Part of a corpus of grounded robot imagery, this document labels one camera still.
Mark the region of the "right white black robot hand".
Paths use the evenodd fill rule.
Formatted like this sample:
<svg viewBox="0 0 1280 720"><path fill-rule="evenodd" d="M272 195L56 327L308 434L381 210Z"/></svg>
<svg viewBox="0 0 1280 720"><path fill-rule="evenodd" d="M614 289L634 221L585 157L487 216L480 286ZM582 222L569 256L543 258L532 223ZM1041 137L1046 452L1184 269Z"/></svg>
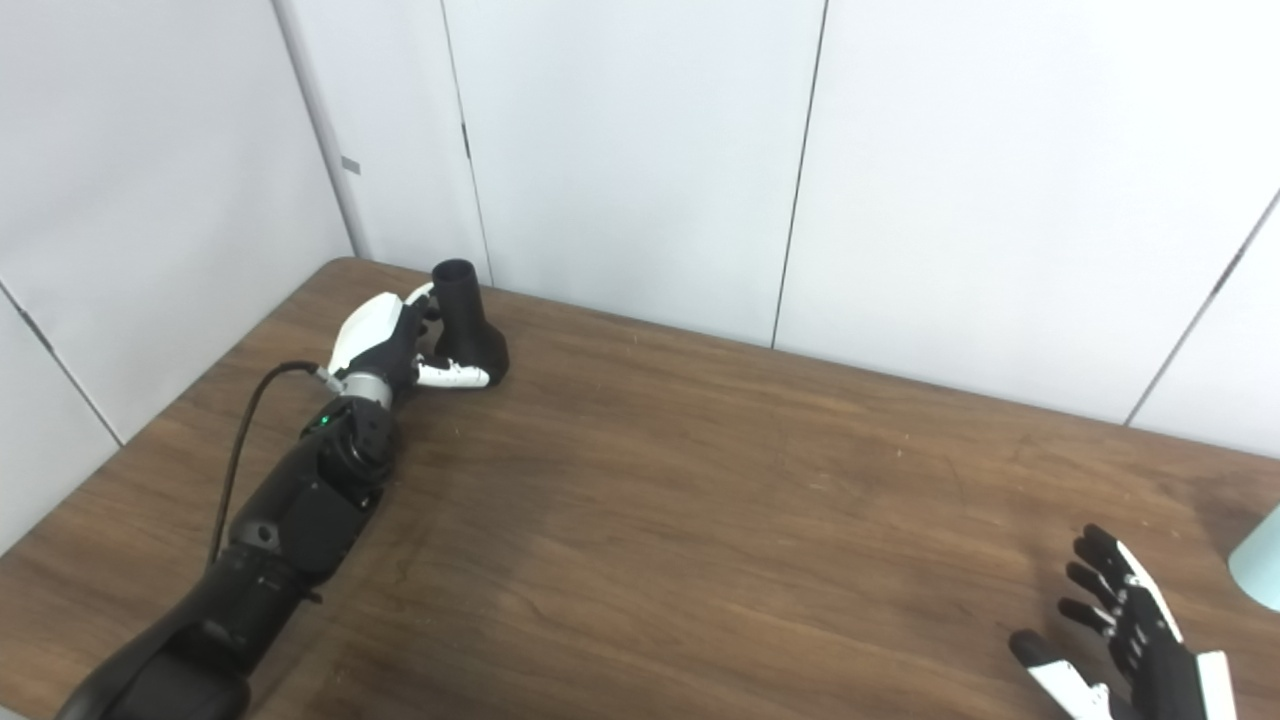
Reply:
<svg viewBox="0 0 1280 720"><path fill-rule="evenodd" d="M1087 524L1073 551L1066 575L1096 602L1062 597L1059 612L1105 642L1129 696L1089 683L1041 633L1014 632L1007 647L1039 688L1070 719L1235 719L1228 656L1188 648L1162 591L1128 546Z"/></svg>

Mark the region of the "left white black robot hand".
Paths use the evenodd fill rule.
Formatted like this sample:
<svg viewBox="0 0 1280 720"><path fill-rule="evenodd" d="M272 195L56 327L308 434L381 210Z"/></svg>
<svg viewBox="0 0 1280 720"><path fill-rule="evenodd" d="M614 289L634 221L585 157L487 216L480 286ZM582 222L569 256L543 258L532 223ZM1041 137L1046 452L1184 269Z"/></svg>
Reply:
<svg viewBox="0 0 1280 720"><path fill-rule="evenodd" d="M383 292L343 322L326 365L326 386L339 396L355 396L390 409L398 395L416 388L480 389L495 386L494 372L419 350L420 331L429 313L434 284L408 297Z"/></svg>

